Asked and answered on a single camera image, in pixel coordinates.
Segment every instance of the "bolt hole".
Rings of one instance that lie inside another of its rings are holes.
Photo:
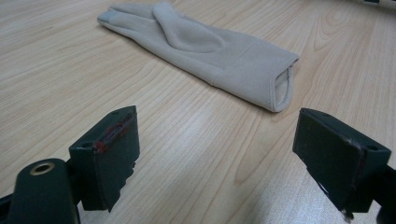
[[[30,175],[43,175],[48,173],[55,167],[53,162],[43,162],[36,165],[32,170],[30,170]]]

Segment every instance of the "table surface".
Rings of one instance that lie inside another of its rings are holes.
[[[291,151],[297,118],[301,107],[321,110],[396,148],[396,4],[170,2],[298,53],[291,105],[271,113],[107,30],[96,17],[117,1],[4,0],[1,196],[25,165],[68,160],[68,147],[105,114],[136,105],[135,172],[110,214],[79,205],[82,223],[345,223]],[[355,223],[375,223],[378,209]]]

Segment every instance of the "white glove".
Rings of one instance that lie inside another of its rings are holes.
[[[298,55],[256,37],[194,21],[168,3],[119,4],[98,17],[169,63],[253,104],[279,112],[292,94]]]

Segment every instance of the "glove finger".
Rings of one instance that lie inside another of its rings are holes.
[[[159,3],[153,15],[163,28],[168,44],[187,52],[209,53],[223,47],[223,40],[201,23],[180,16],[170,4]]]
[[[137,3],[124,3],[110,6],[109,10],[116,10],[119,12],[133,14],[146,19],[155,20],[152,15],[152,5],[137,4]]]
[[[133,14],[109,10],[102,13],[97,18],[98,22],[105,25],[120,27],[123,29],[134,30],[142,34],[160,35],[163,31],[158,22]]]

